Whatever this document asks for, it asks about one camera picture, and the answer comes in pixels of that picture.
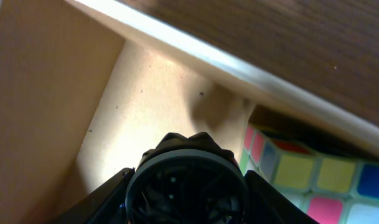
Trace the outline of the white cardboard box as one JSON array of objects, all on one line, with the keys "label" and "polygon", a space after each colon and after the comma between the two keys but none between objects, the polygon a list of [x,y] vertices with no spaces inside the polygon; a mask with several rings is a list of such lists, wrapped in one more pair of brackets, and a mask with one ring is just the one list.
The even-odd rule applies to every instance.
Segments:
[{"label": "white cardboard box", "polygon": [[265,106],[379,159],[379,1],[0,1],[0,223],[43,223],[169,132],[241,155]]}]

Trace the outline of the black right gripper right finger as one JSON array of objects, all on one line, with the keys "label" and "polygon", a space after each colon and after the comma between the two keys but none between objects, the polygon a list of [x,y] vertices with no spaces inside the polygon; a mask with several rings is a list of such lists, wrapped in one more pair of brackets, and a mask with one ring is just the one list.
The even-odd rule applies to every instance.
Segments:
[{"label": "black right gripper right finger", "polygon": [[246,224],[317,224],[255,171],[248,170],[244,178],[250,198]]}]

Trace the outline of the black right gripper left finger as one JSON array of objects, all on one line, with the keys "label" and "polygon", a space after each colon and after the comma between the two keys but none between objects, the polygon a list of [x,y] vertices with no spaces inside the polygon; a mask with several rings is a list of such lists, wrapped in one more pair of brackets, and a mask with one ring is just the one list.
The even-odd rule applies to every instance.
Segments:
[{"label": "black right gripper left finger", "polygon": [[124,168],[49,224],[129,223],[126,190],[135,169]]}]

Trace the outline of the colourful puzzle cube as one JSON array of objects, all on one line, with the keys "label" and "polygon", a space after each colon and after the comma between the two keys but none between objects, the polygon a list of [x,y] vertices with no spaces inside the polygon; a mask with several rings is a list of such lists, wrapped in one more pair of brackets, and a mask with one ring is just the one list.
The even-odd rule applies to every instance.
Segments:
[{"label": "colourful puzzle cube", "polygon": [[246,127],[240,170],[253,170],[318,223],[379,223],[379,163],[312,137]]}]

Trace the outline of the black round lens cap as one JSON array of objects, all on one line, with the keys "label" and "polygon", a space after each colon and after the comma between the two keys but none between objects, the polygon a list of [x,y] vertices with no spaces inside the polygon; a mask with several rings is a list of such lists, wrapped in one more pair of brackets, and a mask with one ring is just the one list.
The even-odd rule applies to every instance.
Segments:
[{"label": "black round lens cap", "polygon": [[208,133],[167,133],[143,154],[125,207],[130,223],[242,224],[248,187],[234,153]]}]

